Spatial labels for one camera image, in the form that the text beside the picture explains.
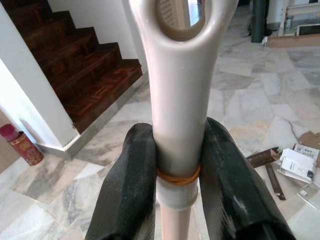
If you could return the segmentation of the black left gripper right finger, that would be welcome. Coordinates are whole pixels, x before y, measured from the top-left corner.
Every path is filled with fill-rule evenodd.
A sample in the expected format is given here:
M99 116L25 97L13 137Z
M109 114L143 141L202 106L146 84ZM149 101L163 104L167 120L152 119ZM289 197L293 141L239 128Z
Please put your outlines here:
M295 239L262 178L228 130L210 117L205 121L199 183L209 239Z

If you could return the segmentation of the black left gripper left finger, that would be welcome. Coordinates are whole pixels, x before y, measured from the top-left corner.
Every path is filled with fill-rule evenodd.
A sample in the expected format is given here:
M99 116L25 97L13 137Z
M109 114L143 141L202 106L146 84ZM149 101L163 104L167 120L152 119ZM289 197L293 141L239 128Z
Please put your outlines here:
M85 239L154 239L156 170L153 127L134 124L125 136L120 156L103 180Z

